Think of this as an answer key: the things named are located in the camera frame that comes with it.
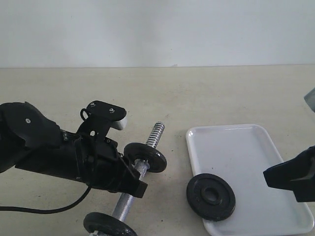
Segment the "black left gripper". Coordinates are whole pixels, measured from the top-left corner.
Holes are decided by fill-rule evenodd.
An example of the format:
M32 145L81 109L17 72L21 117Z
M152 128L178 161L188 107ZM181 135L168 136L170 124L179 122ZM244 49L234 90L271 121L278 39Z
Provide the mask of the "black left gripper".
M121 192L142 198L147 184L142 181L148 162L137 159L135 165L117 150L117 142L107 137L77 134L73 141L74 181L89 188Z

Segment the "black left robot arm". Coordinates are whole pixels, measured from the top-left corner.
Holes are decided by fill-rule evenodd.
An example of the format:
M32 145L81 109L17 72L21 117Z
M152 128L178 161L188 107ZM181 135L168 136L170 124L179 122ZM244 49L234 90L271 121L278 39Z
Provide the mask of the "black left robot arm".
M133 161L121 155L107 138L111 128L122 130L124 108L93 101L82 109L82 124L74 133L63 130L28 102L0 106L0 170L15 167L82 182L109 192L143 197L147 184Z

